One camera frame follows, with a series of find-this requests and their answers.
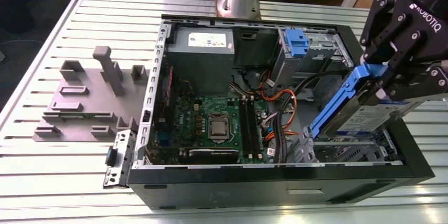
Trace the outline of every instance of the drive label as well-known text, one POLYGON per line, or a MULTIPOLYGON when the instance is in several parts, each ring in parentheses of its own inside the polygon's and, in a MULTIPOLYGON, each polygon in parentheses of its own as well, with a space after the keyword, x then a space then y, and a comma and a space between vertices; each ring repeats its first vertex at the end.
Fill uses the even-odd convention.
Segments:
POLYGON ((376 130, 390 119, 392 111, 400 110, 408 102, 383 101, 376 106, 362 106, 338 129, 339 135, 363 135, 376 130))

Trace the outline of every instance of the power supply label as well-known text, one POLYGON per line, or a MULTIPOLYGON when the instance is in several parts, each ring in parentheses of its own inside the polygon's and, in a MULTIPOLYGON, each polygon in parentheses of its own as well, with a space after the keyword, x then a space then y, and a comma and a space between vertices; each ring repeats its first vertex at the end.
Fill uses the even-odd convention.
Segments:
POLYGON ((227 47, 226 34, 191 33, 190 47, 227 47))
POLYGON ((382 101, 375 106, 362 106, 338 129, 338 135, 366 135, 390 119, 392 111, 403 109, 408 102, 382 101))

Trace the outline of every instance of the motherboard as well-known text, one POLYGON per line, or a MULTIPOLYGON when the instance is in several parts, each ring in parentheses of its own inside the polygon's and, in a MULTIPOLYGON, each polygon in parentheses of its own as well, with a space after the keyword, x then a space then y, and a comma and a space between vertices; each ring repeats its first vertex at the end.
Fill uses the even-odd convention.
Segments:
POLYGON ((266 107, 254 98, 179 97, 171 130, 158 131, 159 147, 151 153, 156 162, 268 163, 259 127, 266 107))

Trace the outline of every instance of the cpu socket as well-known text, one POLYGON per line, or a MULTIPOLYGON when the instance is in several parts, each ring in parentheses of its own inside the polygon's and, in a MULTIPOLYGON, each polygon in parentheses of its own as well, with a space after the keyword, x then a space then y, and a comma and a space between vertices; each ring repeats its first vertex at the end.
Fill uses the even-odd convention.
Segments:
POLYGON ((230 139, 230 115, 214 113, 208 117, 208 139, 222 144, 230 139))

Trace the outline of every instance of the floor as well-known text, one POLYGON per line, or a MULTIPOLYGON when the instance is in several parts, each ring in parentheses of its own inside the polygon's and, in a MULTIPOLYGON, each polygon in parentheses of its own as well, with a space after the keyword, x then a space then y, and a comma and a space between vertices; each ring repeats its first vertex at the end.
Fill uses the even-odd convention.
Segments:
POLYGON ((3 61, 0 57, 0 109, 10 99, 68 2, 70 0, 28 1, 27 6, 35 19, 34 29, 22 34, 12 34, 0 28, 0 52, 6 56, 3 61))

